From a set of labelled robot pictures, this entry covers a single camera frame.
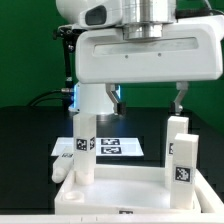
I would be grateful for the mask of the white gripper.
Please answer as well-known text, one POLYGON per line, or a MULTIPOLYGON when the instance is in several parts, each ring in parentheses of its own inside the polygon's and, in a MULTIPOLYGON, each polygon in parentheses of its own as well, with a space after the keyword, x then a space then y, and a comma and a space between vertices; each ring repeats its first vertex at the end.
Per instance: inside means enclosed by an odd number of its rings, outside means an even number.
POLYGON ((76 75, 82 83, 107 83, 114 113, 124 115, 120 86, 111 83, 177 82, 170 112, 180 115, 189 83, 223 74, 224 16, 181 19, 160 38, 126 41, 118 28, 86 31, 76 45, 76 75))

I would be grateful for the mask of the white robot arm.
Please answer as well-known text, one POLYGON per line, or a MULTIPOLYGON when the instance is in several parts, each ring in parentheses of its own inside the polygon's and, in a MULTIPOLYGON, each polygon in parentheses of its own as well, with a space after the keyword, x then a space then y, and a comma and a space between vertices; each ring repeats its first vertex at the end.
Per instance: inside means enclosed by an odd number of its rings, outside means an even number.
POLYGON ((56 0, 75 52, 77 112, 119 114, 119 85, 150 82, 175 82, 179 111, 190 81, 220 78, 224 15, 177 1, 56 0))

